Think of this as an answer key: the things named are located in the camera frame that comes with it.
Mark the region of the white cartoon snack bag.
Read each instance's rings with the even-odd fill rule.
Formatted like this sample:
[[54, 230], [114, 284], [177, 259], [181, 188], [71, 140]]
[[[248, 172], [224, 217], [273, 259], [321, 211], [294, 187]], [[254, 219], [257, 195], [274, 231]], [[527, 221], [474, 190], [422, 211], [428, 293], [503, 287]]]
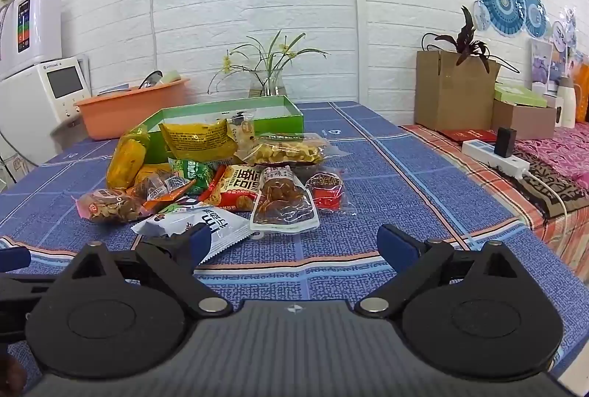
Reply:
[[171, 204], [158, 214], [134, 224], [131, 230], [143, 238], [165, 235], [172, 238], [185, 231], [196, 231], [199, 224], [209, 229], [211, 243], [208, 253], [198, 259], [197, 264], [212, 259], [254, 233], [246, 218], [208, 204]]

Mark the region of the orange nut snack pack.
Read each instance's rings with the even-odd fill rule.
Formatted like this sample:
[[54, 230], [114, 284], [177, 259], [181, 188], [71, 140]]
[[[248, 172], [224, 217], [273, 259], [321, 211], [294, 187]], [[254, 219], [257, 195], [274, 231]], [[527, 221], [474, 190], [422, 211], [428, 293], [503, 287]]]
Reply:
[[139, 200], [146, 214], [155, 214], [182, 197], [194, 183], [175, 173], [151, 173], [127, 189], [127, 195]]

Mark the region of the pink nut snack pack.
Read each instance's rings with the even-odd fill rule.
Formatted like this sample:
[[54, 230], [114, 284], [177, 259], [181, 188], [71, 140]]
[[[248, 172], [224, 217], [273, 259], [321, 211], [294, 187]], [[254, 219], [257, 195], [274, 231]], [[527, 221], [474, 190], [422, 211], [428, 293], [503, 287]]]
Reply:
[[93, 190], [75, 204], [79, 217], [94, 224], [125, 224], [148, 215], [141, 200], [120, 190]]

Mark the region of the orange foil snack pack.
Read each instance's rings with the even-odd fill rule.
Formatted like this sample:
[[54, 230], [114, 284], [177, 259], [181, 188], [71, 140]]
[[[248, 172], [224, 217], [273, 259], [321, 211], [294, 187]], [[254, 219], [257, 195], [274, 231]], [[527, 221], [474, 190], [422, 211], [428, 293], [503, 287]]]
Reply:
[[140, 183], [142, 180], [152, 175], [153, 173], [170, 173], [170, 171], [171, 166], [169, 163], [145, 164], [139, 169], [137, 175], [134, 178], [133, 185], [137, 186], [138, 183]]

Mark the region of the green pea snack pack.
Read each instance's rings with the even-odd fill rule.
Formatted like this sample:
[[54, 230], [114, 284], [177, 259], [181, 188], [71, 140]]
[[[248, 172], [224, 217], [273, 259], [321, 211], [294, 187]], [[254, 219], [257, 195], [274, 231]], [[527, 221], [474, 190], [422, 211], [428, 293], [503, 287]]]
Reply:
[[171, 171], [193, 184], [187, 190], [188, 196], [200, 196], [210, 187], [216, 171], [207, 163], [200, 163], [192, 159], [168, 159]]

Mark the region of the red korean snack bag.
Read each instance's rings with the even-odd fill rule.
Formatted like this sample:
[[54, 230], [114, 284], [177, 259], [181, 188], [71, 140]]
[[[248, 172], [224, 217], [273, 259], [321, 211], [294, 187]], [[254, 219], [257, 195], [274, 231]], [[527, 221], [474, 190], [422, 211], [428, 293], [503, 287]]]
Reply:
[[252, 211], [261, 173], [260, 166], [221, 165], [199, 201], [227, 211]]

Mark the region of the clear yellow cake pack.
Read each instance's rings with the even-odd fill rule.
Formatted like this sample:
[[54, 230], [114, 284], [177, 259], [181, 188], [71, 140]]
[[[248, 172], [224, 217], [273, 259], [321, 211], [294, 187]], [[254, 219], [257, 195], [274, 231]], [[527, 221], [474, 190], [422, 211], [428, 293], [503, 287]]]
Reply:
[[138, 125], [119, 139], [106, 173], [108, 189], [126, 190], [133, 184], [144, 165], [149, 145], [150, 134], [145, 125]]

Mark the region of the small red nut pack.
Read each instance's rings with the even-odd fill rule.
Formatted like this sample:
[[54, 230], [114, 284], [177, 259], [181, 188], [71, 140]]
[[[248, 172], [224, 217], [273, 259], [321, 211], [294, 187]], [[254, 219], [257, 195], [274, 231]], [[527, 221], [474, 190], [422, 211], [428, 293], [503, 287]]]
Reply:
[[345, 181], [333, 169], [320, 169], [304, 184], [313, 197], [315, 207], [325, 214], [355, 214], [355, 206], [348, 197]]

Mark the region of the clear brown dates pack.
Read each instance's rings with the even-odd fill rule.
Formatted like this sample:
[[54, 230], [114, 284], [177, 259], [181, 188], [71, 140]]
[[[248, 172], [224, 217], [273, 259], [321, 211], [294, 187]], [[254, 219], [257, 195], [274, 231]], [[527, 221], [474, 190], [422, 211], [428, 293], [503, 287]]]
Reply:
[[320, 226], [313, 196], [289, 166], [267, 166], [250, 216], [255, 232], [296, 235]]

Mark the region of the yellow chip bag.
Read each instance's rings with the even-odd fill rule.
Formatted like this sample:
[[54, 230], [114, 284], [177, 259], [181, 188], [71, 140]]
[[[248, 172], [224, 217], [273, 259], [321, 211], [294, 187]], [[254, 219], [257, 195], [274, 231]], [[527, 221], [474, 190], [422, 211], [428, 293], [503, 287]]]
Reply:
[[226, 119], [213, 124], [159, 125], [166, 145], [176, 159], [191, 159], [209, 163], [230, 159], [237, 150], [237, 142]]

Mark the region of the clear yellow puffs pack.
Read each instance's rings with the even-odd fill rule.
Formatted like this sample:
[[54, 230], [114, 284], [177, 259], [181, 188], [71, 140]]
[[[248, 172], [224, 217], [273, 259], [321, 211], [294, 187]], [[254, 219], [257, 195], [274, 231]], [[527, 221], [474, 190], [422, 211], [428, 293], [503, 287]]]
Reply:
[[346, 157], [348, 152], [317, 133], [300, 133], [255, 136], [234, 155], [251, 166], [318, 165], [327, 159]]

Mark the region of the metal bowl in basin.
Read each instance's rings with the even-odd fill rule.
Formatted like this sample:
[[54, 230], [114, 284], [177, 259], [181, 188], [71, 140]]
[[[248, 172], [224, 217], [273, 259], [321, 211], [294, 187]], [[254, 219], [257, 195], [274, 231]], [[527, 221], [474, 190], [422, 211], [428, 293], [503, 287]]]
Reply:
[[151, 72], [140, 84], [140, 89], [146, 89], [156, 86], [163, 78], [163, 72], [160, 70], [154, 70]]

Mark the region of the glass vase with flowers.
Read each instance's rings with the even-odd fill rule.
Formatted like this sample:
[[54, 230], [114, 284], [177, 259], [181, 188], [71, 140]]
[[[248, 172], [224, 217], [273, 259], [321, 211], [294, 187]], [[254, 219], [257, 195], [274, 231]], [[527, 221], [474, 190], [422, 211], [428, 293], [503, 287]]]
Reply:
[[248, 35], [243, 43], [227, 49], [223, 54], [221, 67], [210, 80], [207, 94], [219, 91], [221, 84], [228, 78], [247, 74], [260, 88], [260, 97], [277, 96], [282, 72], [297, 58], [306, 55], [328, 58], [328, 52], [324, 50], [313, 47], [300, 48], [300, 42], [306, 37], [307, 34], [302, 32], [289, 39], [289, 36], [279, 29], [269, 44], [265, 45], [260, 39]]

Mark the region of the white thermos bottle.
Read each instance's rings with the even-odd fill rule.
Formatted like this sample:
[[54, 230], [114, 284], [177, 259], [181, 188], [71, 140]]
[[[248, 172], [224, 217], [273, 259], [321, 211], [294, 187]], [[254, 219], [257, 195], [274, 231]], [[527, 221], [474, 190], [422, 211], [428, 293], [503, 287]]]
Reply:
[[574, 82], [569, 77], [559, 80], [557, 97], [562, 99], [561, 126], [573, 129], [576, 123], [576, 92]]

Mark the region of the small blue paper fan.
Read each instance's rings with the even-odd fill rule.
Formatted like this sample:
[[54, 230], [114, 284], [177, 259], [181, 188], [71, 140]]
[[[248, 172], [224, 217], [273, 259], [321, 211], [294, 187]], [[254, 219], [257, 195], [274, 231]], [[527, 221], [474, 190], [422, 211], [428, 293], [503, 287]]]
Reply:
[[541, 0], [524, 0], [525, 27], [533, 38], [543, 38], [547, 29], [546, 9]]

